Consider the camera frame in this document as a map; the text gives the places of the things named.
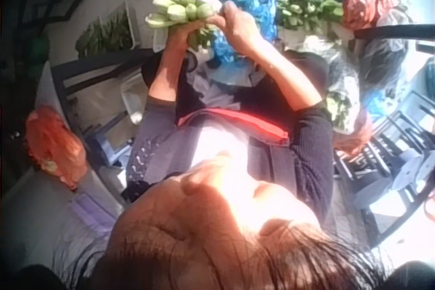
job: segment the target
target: finger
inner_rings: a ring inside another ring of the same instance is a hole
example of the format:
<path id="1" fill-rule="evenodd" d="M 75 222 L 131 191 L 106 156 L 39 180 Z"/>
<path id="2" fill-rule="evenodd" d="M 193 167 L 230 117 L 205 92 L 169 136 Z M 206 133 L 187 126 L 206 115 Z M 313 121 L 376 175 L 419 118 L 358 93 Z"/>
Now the finger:
<path id="1" fill-rule="evenodd" d="M 224 13 L 227 20 L 234 22 L 238 12 L 239 9 L 237 8 L 235 3 L 233 3 L 231 0 L 225 2 Z"/>
<path id="2" fill-rule="evenodd" d="M 224 30 L 226 28 L 226 21 L 225 18 L 221 15 L 213 15 L 212 17 L 208 17 L 208 19 L 205 20 L 207 24 L 213 24 L 216 25 L 219 29 Z"/>
<path id="3" fill-rule="evenodd" d="M 186 24 L 182 25 L 180 27 L 180 30 L 183 31 L 184 33 L 189 34 L 190 32 L 193 32 L 193 31 L 195 31 L 197 29 L 201 29 L 204 26 L 205 26 L 204 22 L 202 22 L 200 20 L 196 20 L 194 22 L 189 22 L 189 23 L 186 23 Z"/>
<path id="4" fill-rule="evenodd" d="M 228 0 L 224 4 L 224 13 L 227 16 L 234 16 L 238 12 L 238 8 L 235 3 L 233 3 L 231 0 Z"/>

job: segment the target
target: woman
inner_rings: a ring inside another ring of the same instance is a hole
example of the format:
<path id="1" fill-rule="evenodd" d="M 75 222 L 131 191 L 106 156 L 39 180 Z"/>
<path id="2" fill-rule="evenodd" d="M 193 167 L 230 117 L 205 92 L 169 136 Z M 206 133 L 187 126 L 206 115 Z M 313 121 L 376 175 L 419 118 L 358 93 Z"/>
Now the woman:
<path id="1" fill-rule="evenodd" d="M 201 109 L 182 66 L 188 35 L 203 23 L 170 37 L 128 163 L 133 203 L 87 289 L 378 285 L 382 273 L 368 258 L 321 228 L 332 194 L 332 125 L 321 87 L 307 77 L 316 72 L 297 66 L 325 67 L 318 58 L 287 60 L 232 2 L 208 23 L 268 77 L 234 94 L 246 100 L 240 111 Z"/>

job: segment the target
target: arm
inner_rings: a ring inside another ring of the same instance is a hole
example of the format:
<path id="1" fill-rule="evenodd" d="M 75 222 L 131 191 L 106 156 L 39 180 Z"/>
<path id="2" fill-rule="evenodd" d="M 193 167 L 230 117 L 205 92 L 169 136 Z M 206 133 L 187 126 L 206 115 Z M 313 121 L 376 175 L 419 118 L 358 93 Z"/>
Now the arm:
<path id="1" fill-rule="evenodd" d="M 148 96 L 162 101 L 175 102 L 179 72 L 188 49 L 189 34 L 201 28 L 202 25 L 203 23 L 199 21 L 191 22 L 171 31 Z"/>
<path id="2" fill-rule="evenodd" d="M 332 197 L 332 123 L 324 102 L 297 112 L 290 149 L 294 153 L 297 197 L 310 206 L 320 223 Z"/>
<path id="3" fill-rule="evenodd" d="M 319 92 L 300 69 L 262 38 L 254 18 L 234 3 L 225 3 L 223 16 L 214 16 L 208 22 L 222 29 L 236 51 L 266 70 L 296 112 L 290 149 L 297 196 L 323 220 L 332 195 L 332 124 Z"/>
<path id="4" fill-rule="evenodd" d="M 254 18 L 238 9 L 233 2 L 224 4 L 223 16 L 213 16 L 207 22 L 219 27 L 236 51 L 250 57 L 266 70 L 294 111 L 321 101 L 319 92 L 305 74 L 265 41 Z"/>
<path id="5" fill-rule="evenodd" d="M 275 80 L 293 111 L 321 102 L 321 96 L 308 77 L 265 40 L 254 46 L 251 59 Z"/>

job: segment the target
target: floor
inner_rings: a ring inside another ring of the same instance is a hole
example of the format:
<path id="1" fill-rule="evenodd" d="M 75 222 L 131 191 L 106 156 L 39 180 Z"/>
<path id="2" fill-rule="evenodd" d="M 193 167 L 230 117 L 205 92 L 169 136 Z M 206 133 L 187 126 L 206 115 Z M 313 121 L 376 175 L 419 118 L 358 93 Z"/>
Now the floor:
<path id="1" fill-rule="evenodd" d="M 54 66 L 77 59 L 74 45 L 80 33 L 90 22 L 99 16 L 110 13 L 124 1 L 127 1 L 128 4 L 135 8 L 136 20 L 140 30 L 141 47 L 152 47 L 153 31 L 145 24 L 145 17 L 153 10 L 152 0 L 84 0 L 70 21 L 51 24 L 48 27 L 51 45 L 50 64 Z M 412 13 L 415 22 L 435 22 L 434 0 L 404 1 L 409 3 L 410 13 Z M 297 43 L 302 41 L 304 36 L 303 33 L 294 33 L 285 35 L 285 39 L 292 43 Z M 410 72 L 410 76 L 413 77 L 417 71 L 418 69 L 414 69 Z M 100 73 L 103 73 L 103 71 L 92 72 L 93 75 Z M 75 112 L 77 113 L 79 125 L 83 129 L 98 123 L 104 124 L 117 113 L 126 109 L 121 97 L 120 81 L 116 79 L 82 90 L 75 94 L 75 97 L 77 98 Z M 135 134 L 136 128 L 130 119 L 126 117 L 109 133 L 108 138 L 111 144 L 116 147 L 132 137 Z M 122 177 L 119 178 L 119 171 L 117 170 L 107 168 L 104 173 L 112 178 L 114 182 L 119 183 L 118 180 L 122 180 Z M 334 205 L 328 217 L 328 225 L 339 236 L 364 245 L 367 243 L 367 240 L 362 230 L 362 222 L 358 218 L 355 218 L 354 212 L 349 211 L 349 207 L 344 204 L 345 200 L 343 199 L 338 182 L 336 181 L 334 186 Z M 389 245 L 388 248 L 392 249 L 396 247 Z"/>

